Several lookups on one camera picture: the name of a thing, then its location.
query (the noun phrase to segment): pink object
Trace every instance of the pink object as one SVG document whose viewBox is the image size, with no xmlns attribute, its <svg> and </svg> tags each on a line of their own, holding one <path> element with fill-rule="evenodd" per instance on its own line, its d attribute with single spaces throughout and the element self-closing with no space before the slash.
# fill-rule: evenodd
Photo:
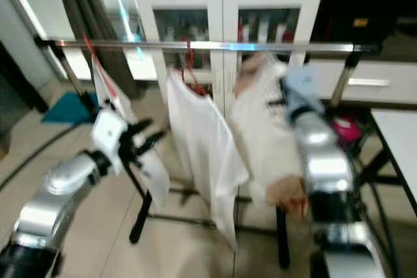
<svg viewBox="0 0 417 278">
<path fill-rule="evenodd" d="M 333 121 L 333 127 L 348 143 L 352 143 L 362 136 L 362 132 L 351 117 L 336 117 Z"/>
</svg>

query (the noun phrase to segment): curtain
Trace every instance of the curtain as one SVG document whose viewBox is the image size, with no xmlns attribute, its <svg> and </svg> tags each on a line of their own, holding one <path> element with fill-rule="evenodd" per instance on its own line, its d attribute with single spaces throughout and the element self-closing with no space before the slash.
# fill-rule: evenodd
<svg viewBox="0 0 417 278">
<path fill-rule="evenodd" d="M 63 3 L 77 39 L 83 39 L 84 34 L 90 39 L 118 39 L 101 0 L 63 0 Z M 91 71 L 91 56 L 88 51 L 83 53 Z M 96 49 L 96 54 L 104 69 L 126 95 L 130 98 L 137 97 L 137 86 L 124 53 L 121 50 Z"/>
</svg>

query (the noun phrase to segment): metal rail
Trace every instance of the metal rail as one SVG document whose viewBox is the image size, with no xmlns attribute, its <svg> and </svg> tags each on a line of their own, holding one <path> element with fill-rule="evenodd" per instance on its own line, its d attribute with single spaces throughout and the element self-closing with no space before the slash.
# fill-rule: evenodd
<svg viewBox="0 0 417 278">
<path fill-rule="evenodd" d="M 81 48 L 87 49 L 83 40 L 43 40 L 35 39 L 39 46 L 61 47 L 61 48 Z M 257 43 L 234 43 L 234 42 L 121 42 L 119 40 L 91 40 L 91 46 L 100 49 L 123 49 L 136 48 L 141 49 L 164 49 L 164 50 L 222 50 L 222 51 L 287 51 L 287 52 L 363 52 L 378 53 L 381 47 L 376 44 L 257 44 Z"/>
</svg>

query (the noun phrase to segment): glass cabinet door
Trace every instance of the glass cabinet door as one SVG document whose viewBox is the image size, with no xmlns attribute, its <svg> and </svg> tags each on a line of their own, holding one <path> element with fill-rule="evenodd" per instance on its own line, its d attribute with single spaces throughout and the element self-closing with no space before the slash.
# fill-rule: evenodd
<svg viewBox="0 0 417 278">
<path fill-rule="evenodd" d="M 222 0 L 137 0 L 148 41 L 222 41 Z M 198 94 L 209 94 L 220 111 L 224 108 L 223 54 L 221 51 L 162 51 L 152 53 L 162 96 L 166 75 L 183 74 L 184 82 Z"/>
<path fill-rule="evenodd" d="M 224 40 L 230 42 L 309 42 L 320 0 L 223 0 Z M 253 53 L 224 53 L 225 114 L 235 100 L 233 87 L 243 61 Z M 279 60 L 302 64 L 305 53 L 280 53 Z"/>
</svg>

